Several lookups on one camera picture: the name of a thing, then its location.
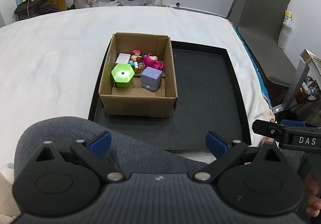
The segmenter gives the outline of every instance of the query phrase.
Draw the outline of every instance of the green lid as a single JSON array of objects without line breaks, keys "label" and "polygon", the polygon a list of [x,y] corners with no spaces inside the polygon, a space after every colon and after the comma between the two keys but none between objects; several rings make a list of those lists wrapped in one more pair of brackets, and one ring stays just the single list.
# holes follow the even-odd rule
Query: green lid
[{"label": "green lid", "polygon": [[116,83],[128,83],[135,72],[130,64],[117,64],[111,71]]}]

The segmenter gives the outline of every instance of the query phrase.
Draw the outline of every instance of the white blanket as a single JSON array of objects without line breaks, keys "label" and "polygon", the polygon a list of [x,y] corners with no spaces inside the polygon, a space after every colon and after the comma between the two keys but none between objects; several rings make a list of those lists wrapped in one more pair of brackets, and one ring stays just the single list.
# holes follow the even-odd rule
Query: white blanket
[{"label": "white blanket", "polygon": [[164,7],[97,7],[23,20],[0,28],[0,166],[13,162],[26,128],[57,116],[88,118],[102,59],[113,33],[164,34],[227,49],[252,132],[269,107],[250,58],[221,17]]}]

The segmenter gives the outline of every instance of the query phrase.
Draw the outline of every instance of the purple cube container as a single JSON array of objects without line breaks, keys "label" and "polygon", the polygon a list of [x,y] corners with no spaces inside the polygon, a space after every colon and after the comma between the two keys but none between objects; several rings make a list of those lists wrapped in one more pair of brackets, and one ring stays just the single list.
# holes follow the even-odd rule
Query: purple cube container
[{"label": "purple cube container", "polygon": [[146,69],[141,73],[142,87],[156,91],[162,82],[162,71],[157,70],[152,67],[146,67]]}]

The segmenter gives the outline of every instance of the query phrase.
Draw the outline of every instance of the cardboard box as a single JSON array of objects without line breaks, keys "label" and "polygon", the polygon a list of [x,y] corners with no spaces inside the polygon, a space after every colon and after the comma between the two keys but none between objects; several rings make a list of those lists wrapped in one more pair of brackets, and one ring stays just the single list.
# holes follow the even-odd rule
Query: cardboard box
[{"label": "cardboard box", "polygon": [[[164,64],[162,83],[157,91],[142,88],[140,75],[134,77],[129,88],[115,87],[111,71],[115,67],[118,54],[132,54],[134,49],[139,49],[142,55],[152,53]],[[169,116],[178,98],[171,39],[164,35],[114,34],[102,72],[99,96],[108,114]]]}]

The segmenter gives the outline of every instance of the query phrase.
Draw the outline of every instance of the black tray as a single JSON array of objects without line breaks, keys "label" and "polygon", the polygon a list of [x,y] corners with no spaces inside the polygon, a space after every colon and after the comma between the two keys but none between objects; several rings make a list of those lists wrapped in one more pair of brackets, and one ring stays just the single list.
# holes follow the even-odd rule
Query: black tray
[{"label": "black tray", "polygon": [[251,144],[242,94],[226,49],[172,41],[178,101],[166,118],[108,115],[97,79],[89,120],[169,151],[203,151],[206,132]]}]

